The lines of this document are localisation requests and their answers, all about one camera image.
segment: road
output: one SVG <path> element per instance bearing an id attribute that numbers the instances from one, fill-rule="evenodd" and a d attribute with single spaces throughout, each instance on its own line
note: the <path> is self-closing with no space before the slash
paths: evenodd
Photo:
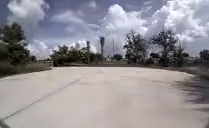
<path id="1" fill-rule="evenodd" d="M 10 76 L 0 79 L 0 117 L 11 128 L 204 128 L 208 113 L 179 88 L 192 77 L 113 67 Z"/>

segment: green tree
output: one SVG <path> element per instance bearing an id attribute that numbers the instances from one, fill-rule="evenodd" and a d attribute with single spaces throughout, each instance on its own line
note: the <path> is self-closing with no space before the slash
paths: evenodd
<path id="1" fill-rule="evenodd" d="M 9 61 L 13 65 L 24 65 L 30 60 L 30 52 L 26 49 L 26 37 L 17 23 L 1 27 L 2 41 L 9 52 Z"/>
<path id="2" fill-rule="evenodd" d="M 175 51 L 176 43 L 178 39 L 171 30 L 162 31 L 158 35 L 151 39 L 153 45 L 158 46 L 162 49 L 161 57 L 159 63 L 163 66 L 168 66 L 170 64 L 170 58 Z"/>
<path id="3" fill-rule="evenodd" d="M 184 48 L 180 45 L 174 49 L 172 61 L 175 66 L 183 66 L 184 63 L 187 61 L 189 54 L 184 52 Z"/>
<path id="4" fill-rule="evenodd" d="M 126 35 L 126 59 L 128 63 L 144 62 L 147 56 L 148 42 L 137 32 L 131 31 Z"/>
<path id="5" fill-rule="evenodd" d="M 115 55 L 113 56 L 113 59 L 114 59 L 114 60 L 117 60 L 117 61 L 120 61 L 120 60 L 123 59 L 123 56 L 120 55 L 120 54 L 115 54 Z"/>

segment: blue sky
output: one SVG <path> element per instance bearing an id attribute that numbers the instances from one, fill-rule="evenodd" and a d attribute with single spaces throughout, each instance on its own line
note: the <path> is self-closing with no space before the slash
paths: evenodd
<path id="1" fill-rule="evenodd" d="M 196 55 L 209 49 L 209 0 L 0 0 L 0 22 L 18 22 L 26 32 L 33 54 L 45 57 L 60 44 L 112 39 L 123 53 L 130 30 L 146 37 L 172 29 L 187 51 Z"/>

